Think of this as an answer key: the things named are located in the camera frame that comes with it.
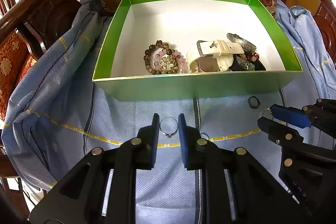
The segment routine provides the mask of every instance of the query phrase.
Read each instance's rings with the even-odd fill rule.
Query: metal screw
[[[207,143],[208,143],[208,141],[206,139],[198,139],[197,140],[198,145],[206,145]]]
[[[141,144],[141,139],[140,138],[133,138],[133,139],[131,139],[131,144],[133,144],[133,145]]]
[[[95,147],[91,150],[91,153],[95,156],[101,154],[103,152],[103,150],[100,147]]]
[[[285,138],[286,138],[286,140],[291,140],[293,138],[293,136],[292,136],[292,134],[288,133],[288,134],[286,134]]]
[[[236,153],[237,153],[238,155],[243,156],[243,155],[246,154],[246,149],[245,149],[245,148],[242,148],[242,147],[238,147],[238,148],[236,149]]]
[[[292,163],[293,163],[292,159],[286,159],[285,162],[284,162],[286,167],[290,167],[292,165]]]

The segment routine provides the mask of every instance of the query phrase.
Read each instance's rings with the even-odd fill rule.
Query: green box
[[[158,14],[153,7],[156,7],[155,9],[162,7],[165,12]],[[222,29],[217,30],[216,26],[217,24],[221,26],[222,20],[225,24],[223,23]],[[262,40],[260,41],[262,46],[258,47],[256,44],[258,53],[259,51],[266,52],[264,55],[259,53],[260,59],[268,58],[265,57],[267,51],[272,52],[274,48],[277,52],[274,55],[275,57],[270,57],[266,62],[273,66],[271,63],[273,59],[276,60],[278,54],[283,69],[178,73],[172,75],[149,75],[146,71],[143,61],[145,49],[150,44],[155,44],[156,40],[167,41],[158,37],[159,35],[164,36],[162,34],[166,34],[167,37],[174,37],[180,47],[187,47],[190,44],[189,37],[196,37],[198,30],[202,32],[203,36],[207,33],[210,37],[213,33],[227,32],[227,30],[224,30],[225,28],[240,30],[232,33],[237,33],[248,40],[250,40],[248,38],[250,34],[254,37],[254,40],[250,40],[254,44],[255,41],[258,42],[256,38],[259,35],[263,37],[260,39]],[[268,44],[264,42],[268,41],[267,37],[273,42],[272,45],[269,42],[267,42]],[[199,37],[198,40],[213,40],[213,38],[207,38]],[[215,39],[224,40],[222,36]],[[147,47],[144,47],[145,40],[148,40]],[[122,41],[122,43],[118,46],[118,53],[116,54],[119,41]],[[130,54],[125,54],[127,49],[129,49]],[[130,75],[133,63],[137,75]],[[164,0],[122,0],[100,49],[92,81],[120,101],[170,100],[275,92],[301,75],[302,72],[300,62],[288,38],[259,0],[175,0],[171,2]]]

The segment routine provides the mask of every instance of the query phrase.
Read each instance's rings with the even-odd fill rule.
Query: yellow stripe
[[[52,188],[52,187],[54,187],[56,185],[56,183],[57,183],[57,180],[54,180],[53,183],[48,184],[47,186],[50,187],[50,188]]]
[[[50,119],[50,121],[53,124],[57,125],[57,126],[71,129],[71,130],[76,131],[78,133],[81,133],[83,135],[86,135],[86,136],[89,136],[91,138],[100,140],[102,142],[107,142],[107,143],[111,143],[111,144],[114,144],[114,145],[122,145],[123,144],[122,142],[119,142],[119,141],[114,141],[114,140],[107,139],[105,137],[99,137],[99,136],[93,135],[92,133],[85,132],[85,131],[83,131],[80,128],[76,128],[76,127],[68,125],[68,124],[59,124],[55,120],[51,119],[50,116],[47,113],[43,113],[43,115],[46,116],[46,117],[48,117]],[[232,139],[241,138],[241,137],[249,136],[249,135],[252,135],[252,134],[256,134],[256,133],[259,133],[259,132],[261,132],[260,129],[255,129],[255,130],[252,130],[252,131],[248,131],[248,132],[244,132],[244,133],[239,133],[239,134],[235,134],[235,135],[229,135],[229,136],[222,136],[222,137],[211,138],[211,139],[209,139],[209,141],[210,142],[218,142],[218,141],[232,140]],[[178,147],[180,145],[181,145],[181,143],[159,143],[157,145],[157,147],[158,148]]]
[[[86,40],[88,43],[90,42],[90,37],[88,37],[86,34],[81,34],[81,38],[83,38],[84,40]]]
[[[69,48],[68,48],[68,46],[67,46],[67,44],[66,44],[66,42],[65,42],[64,38],[63,38],[63,37],[61,37],[59,40],[61,40],[61,42],[62,42],[62,44],[63,44],[63,46],[64,46],[65,50],[67,51]]]
[[[329,60],[323,61],[323,62],[321,63],[321,66],[318,67],[316,70],[320,70],[320,69],[322,69],[323,65],[325,65],[325,64],[327,64],[327,63],[330,63],[330,61],[329,61]]]
[[[67,44],[66,44],[64,38],[61,37],[59,40],[62,42],[62,44],[63,44],[65,50],[67,51],[67,50],[69,49],[69,47],[67,46]],[[68,59],[67,55],[64,54],[63,57],[64,57],[65,61],[68,62],[69,59]]]

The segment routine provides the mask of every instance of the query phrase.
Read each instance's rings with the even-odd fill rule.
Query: silver bangle
[[[239,43],[243,50],[246,50],[247,52],[255,52],[257,50],[257,47],[253,45],[251,42],[247,41],[246,39],[241,38],[237,34],[227,33],[226,37],[230,39],[232,42]]]
[[[161,123],[167,119],[167,118],[171,118],[171,119],[174,119],[174,121],[176,122],[176,130],[175,132],[173,133],[167,133],[167,132],[164,132],[162,129],[161,129]],[[179,129],[179,123],[177,122],[177,120],[174,118],[174,117],[164,117],[161,121],[160,121],[160,130],[161,132],[163,133],[163,135],[167,136],[167,138],[171,138],[172,136],[174,136],[177,132],[177,130]]]

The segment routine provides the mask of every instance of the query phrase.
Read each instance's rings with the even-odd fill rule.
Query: blue fabric
[[[92,83],[95,61],[111,18],[95,12],[101,8],[99,0],[81,3],[72,28],[13,92],[2,132],[2,141],[19,175],[32,186],[46,190],[92,148],[116,148],[136,136],[141,127],[151,124],[154,113],[161,119],[177,119],[184,113],[187,125],[195,126],[192,100],[118,102]],[[279,1],[277,21],[304,69],[302,77],[283,88],[286,106],[301,108],[314,104],[317,98],[336,99],[332,61],[310,13],[299,7],[289,10]],[[199,99],[200,131],[221,148],[245,147],[286,187],[278,178],[280,147],[257,126],[261,110],[282,105],[282,99],[278,92],[255,96],[260,100],[258,109],[248,107],[248,95]],[[333,139],[315,128],[298,131],[307,143],[333,147]],[[178,142],[178,134],[171,139],[160,134],[154,169],[137,171],[137,223],[198,223],[196,206],[202,206],[195,194],[200,186],[198,171],[184,169]]]

